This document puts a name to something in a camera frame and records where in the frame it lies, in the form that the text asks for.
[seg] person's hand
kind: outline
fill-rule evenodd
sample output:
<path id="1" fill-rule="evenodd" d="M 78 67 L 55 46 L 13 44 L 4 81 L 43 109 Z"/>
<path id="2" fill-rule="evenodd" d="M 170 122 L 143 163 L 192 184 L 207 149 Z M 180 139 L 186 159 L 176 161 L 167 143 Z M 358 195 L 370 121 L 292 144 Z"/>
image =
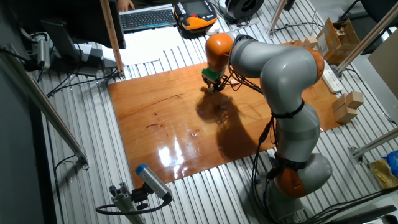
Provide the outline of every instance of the person's hand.
<path id="1" fill-rule="evenodd" d="M 119 12 L 126 12 L 129 10 L 129 6 L 132 9 L 136 9 L 131 0 L 118 0 Z"/>

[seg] black keyboard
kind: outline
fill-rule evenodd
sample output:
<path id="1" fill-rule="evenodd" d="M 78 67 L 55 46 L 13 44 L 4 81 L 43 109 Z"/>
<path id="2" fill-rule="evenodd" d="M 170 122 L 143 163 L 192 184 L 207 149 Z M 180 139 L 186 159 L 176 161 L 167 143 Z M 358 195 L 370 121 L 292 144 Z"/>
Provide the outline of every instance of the black keyboard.
<path id="1" fill-rule="evenodd" d="M 157 10 L 120 15 L 123 32 L 143 30 L 176 24 L 173 10 Z"/>

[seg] computer monitor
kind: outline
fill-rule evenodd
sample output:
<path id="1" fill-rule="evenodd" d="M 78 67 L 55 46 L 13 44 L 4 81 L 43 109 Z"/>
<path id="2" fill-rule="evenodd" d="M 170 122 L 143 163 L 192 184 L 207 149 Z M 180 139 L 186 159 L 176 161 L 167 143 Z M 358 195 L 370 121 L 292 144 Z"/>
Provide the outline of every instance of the computer monitor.
<path id="1" fill-rule="evenodd" d="M 79 73 L 84 73 L 84 67 L 98 68 L 96 64 L 100 62 L 102 52 L 92 49 L 91 58 L 82 62 L 82 52 L 74 43 L 96 42 L 111 47 L 100 0 L 9 0 L 8 5 L 25 31 L 49 34 L 62 58 L 52 57 L 52 70 L 76 72 L 79 69 Z M 119 48 L 124 49 L 126 44 L 116 0 L 109 0 L 109 6 Z"/>

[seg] power strip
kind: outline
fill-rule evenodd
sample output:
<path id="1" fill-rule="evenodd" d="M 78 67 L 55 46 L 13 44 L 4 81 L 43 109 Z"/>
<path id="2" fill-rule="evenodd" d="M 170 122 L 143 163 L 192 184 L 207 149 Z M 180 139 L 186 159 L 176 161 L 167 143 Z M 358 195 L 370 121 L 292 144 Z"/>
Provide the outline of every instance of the power strip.
<path id="1" fill-rule="evenodd" d="M 338 93 L 343 90 L 343 85 L 337 79 L 335 73 L 330 68 L 329 64 L 325 61 L 325 69 L 323 70 L 322 75 L 323 80 L 325 81 L 326 85 L 328 85 L 329 90 L 332 93 Z"/>

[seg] wooden table surface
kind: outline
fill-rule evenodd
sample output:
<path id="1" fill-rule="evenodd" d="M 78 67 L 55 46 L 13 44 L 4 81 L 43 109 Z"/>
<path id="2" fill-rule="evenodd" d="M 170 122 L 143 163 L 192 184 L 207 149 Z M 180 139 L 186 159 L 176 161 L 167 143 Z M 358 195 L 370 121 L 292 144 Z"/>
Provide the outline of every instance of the wooden table surface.
<path id="1" fill-rule="evenodd" d="M 208 94 L 201 77 L 205 67 L 203 63 L 109 85 L 136 187 L 142 180 L 135 169 L 142 163 L 167 183 L 255 153 L 271 118 L 264 97 L 246 86 Z M 336 96 L 323 79 L 302 97 L 317 111 L 324 131 L 339 126 L 332 110 Z M 272 147 L 268 137 L 261 150 Z"/>

